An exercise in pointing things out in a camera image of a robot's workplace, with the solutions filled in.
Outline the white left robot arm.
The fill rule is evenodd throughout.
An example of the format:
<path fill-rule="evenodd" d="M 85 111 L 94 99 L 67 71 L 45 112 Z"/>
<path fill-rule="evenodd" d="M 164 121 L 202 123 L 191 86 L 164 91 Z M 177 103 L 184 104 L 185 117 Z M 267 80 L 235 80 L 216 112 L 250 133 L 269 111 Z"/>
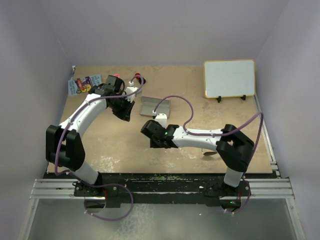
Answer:
<path fill-rule="evenodd" d="M 130 121 L 135 97 L 141 87 L 109 75 L 105 83 L 93 86 L 84 101 L 65 121 L 50 125 L 45 132 L 45 158 L 54 165 L 54 174 L 68 174 L 80 180 L 91 196 L 103 191 L 102 175 L 85 160 L 82 138 L 101 112 L 111 109 L 122 121 Z"/>

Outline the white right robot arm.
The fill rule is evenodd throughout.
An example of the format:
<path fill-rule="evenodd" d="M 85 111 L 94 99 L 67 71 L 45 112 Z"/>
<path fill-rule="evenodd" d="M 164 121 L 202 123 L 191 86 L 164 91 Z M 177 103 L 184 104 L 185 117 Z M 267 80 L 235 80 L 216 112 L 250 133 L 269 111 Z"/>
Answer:
<path fill-rule="evenodd" d="M 256 150 L 255 143 L 231 124 L 221 129 L 199 130 L 185 129 L 176 124 L 164 127 L 152 119 L 143 125 L 140 132 L 149 138 L 151 148 L 198 148 L 217 153 L 227 166 L 222 190 L 228 196 L 240 190 L 240 181 Z"/>

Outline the gold aviator sunglasses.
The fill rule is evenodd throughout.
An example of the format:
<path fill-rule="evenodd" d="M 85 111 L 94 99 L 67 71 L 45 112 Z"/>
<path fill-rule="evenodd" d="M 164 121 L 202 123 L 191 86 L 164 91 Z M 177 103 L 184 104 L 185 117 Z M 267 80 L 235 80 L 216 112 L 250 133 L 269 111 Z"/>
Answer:
<path fill-rule="evenodd" d="M 204 157 L 210 157 L 210 156 L 214 156 L 217 154 L 216 151 L 204 149 L 204 148 L 201 149 L 201 152 Z"/>

